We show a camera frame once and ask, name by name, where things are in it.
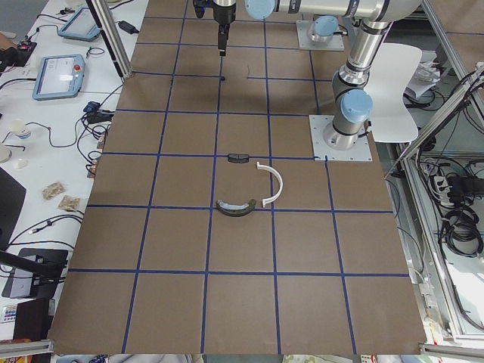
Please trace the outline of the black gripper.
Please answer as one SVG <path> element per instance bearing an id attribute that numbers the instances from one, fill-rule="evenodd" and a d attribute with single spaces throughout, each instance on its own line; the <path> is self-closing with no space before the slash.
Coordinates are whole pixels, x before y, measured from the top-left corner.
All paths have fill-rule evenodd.
<path id="1" fill-rule="evenodd" d="M 226 56 L 226 48 L 229 38 L 230 26 L 236 19 L 236 0 L 193 0 L 194 11 L 197 18 L 203 18 L 205 10 L 212 8 L 213 19 L 219 25 L 218 28 L 218 49 L 221 57 Z"/>

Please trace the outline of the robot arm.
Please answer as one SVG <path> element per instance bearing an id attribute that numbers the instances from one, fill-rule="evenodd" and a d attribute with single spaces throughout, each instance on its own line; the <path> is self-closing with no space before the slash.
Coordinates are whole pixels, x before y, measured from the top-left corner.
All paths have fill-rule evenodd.
<path id="1" fill-rule="evenodd" d="M 312 42 L 329 42 L 339 29 L 339 21 L 335 16 L 324 15 L 310 22 L 307 36 Z"/>
<path id="2" fill-rule="evenodd" d="M 411 14 L 419 1 L 245 1 L 246 12 L 264 20 L 274 12 L 312 13 L 359 17 L 361 24 L 346 63 L 332 79 L 336 114 L 323 131 L 324 142 L 334 150 L 354 147 L 359 130 L 371 115 L 373 101 L 364 91 L 370 68 L 392 23 Z"/>

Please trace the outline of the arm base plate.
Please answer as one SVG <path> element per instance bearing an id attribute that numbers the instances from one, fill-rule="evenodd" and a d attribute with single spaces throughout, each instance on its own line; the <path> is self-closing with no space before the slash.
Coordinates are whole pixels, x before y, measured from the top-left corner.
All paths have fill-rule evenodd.
<path id="1" fill-rule="evenodd" d="M 335 17 L 296 22 L 299 49 L 310 51 L 343 51 L 343 36 Z"/>
<path id="2" fill-rule="evenodd" d="M 315 160 L 371 162 L 368 134 L 364 126 L 354 135 L 341 135 L 333 125 L 332 115 L 310 115 L 309 128 Z"/>

